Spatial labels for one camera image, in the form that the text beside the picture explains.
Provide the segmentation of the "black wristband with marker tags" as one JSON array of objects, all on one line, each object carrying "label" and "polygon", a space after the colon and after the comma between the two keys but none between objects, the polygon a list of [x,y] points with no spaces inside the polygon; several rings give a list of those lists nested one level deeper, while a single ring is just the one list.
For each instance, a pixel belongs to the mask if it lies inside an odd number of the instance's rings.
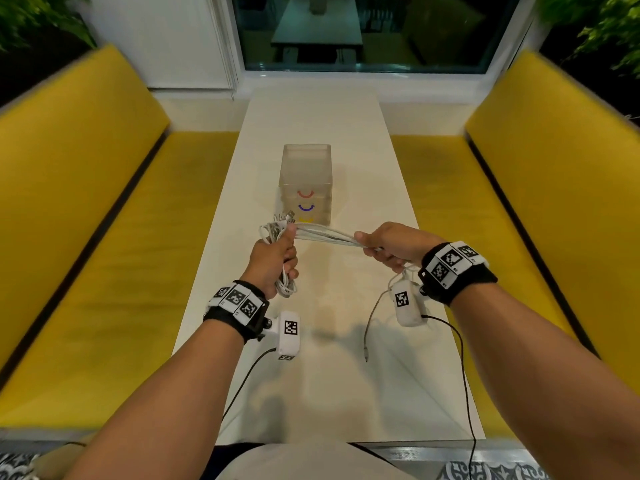
[{"label": "black wristband with marker tags", "polygon": [[470,285],[498,282],[487,259],[463,241],[430,249],[422,258],[418,277],[421,295],[445,306]]},{"label": "black wristband with marker tags", "polygon": [[221,287],[207,303],[203,321],[214,320],[235,329],[244,343],[261,341],[269,301],[255,285],[235,280]]}]

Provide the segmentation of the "green leafy plant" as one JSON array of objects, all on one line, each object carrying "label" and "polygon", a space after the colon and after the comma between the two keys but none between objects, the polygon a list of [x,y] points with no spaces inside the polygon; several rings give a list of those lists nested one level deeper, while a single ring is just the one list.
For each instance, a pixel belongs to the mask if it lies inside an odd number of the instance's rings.
[{"label": "green leafy plant", "polygon": [[42,27],[68,32],[96,47],[89,29],[73,4],[90,0],[0,0],[0,52],[29,45],[27,35]]},{"label": "green leafy plant", "polygon": [[537,0],[537,5],[542,22],[580,29],[568,59],[613,48],[619,55],[611,69],[640,79],[640,0]]}]

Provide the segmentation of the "person's left hand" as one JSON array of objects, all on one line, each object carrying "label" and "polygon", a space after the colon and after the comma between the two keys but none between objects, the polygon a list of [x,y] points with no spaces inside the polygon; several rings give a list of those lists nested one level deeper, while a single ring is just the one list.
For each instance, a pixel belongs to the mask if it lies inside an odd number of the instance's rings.
[{"label": "person's left hand", "polygon": [[277,295],[276,282],[283,272],[290,280],[299,276],[297,270],[297,249],[277,249],[275,242],[257,241],[252,249],[249,262],[240,281],[247,282],[260,290],[267,300]]}]

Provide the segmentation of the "yellow cushioned bench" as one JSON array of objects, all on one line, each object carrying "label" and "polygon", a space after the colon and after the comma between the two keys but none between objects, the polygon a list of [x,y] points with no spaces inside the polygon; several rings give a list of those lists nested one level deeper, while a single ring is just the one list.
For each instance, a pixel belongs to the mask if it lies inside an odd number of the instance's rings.
[{"label": "yellow cushioned bench", "polygon": [[0,429],[95,430],[172,354],[238,139],[112,45],[0,113]]},{"label": "yellow cushioned bench", "polygon": [[640,129],[523,52],[464,136],[391,140],[418,226],[483,254],[640,395]]}]

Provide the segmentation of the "white-framed glass window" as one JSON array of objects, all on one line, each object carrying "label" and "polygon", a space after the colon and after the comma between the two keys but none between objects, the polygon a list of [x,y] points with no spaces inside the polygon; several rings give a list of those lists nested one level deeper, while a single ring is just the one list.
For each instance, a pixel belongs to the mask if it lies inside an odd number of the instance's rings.
[{"label": "white-framed glass window", "polygon": [[288,0],[230,0],[244,67],[254,72],[485,73],[520,0],[356,0],[364,48],[356,65],[334,49],[270,45]]}]

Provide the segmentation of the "person's left forearm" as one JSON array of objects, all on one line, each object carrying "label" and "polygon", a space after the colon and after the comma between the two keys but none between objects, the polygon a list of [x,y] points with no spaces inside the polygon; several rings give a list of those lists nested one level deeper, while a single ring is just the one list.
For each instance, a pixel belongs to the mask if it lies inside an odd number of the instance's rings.
[{"label": "person's left forearm", "polygon": [[199,480],[244,339],[204,321],[100,429],[65,480]]}]

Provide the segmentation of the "grey outdoor table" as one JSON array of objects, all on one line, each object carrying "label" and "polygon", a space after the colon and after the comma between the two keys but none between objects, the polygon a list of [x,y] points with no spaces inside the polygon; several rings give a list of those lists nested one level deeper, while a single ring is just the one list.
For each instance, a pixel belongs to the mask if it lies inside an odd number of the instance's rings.
[{"label": "grey outdoor table", "polygon": [[364,43],[356,0],[288,0],[270,45],[283,54],[334,49],[338,64],[358,64]]}]

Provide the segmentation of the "person's right forearm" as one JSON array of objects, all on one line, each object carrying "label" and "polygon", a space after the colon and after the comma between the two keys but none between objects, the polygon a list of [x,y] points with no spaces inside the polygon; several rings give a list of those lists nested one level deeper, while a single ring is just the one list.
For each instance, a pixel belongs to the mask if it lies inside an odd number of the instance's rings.
[{"label": "person's right forearm", "polygon": [[640,480],[640,395],[498,284],[451,310],[492,402],[553,480]]}]

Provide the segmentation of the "person's right hand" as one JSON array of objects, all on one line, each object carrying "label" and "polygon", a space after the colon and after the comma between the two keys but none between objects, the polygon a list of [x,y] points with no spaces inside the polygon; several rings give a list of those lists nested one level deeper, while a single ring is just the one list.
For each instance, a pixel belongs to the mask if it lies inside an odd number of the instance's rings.
[{"label": "person's right hand", "polygon": [[435,234],[395,222],[386,222],[372,233],[379,238],[384,249],[406,260],[406,264],[418,267],[428,252],[446,243]]}]

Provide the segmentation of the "translucent box with smile prints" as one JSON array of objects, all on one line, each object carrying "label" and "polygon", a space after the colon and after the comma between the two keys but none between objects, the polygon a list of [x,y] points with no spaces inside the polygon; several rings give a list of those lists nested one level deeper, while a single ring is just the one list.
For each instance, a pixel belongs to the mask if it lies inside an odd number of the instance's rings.
[{"label": "translucent box with smile prints", "polygon": [[329,226],[333,168],[329,144],[285,144],[279,176],[280,209],[297,223]]}]

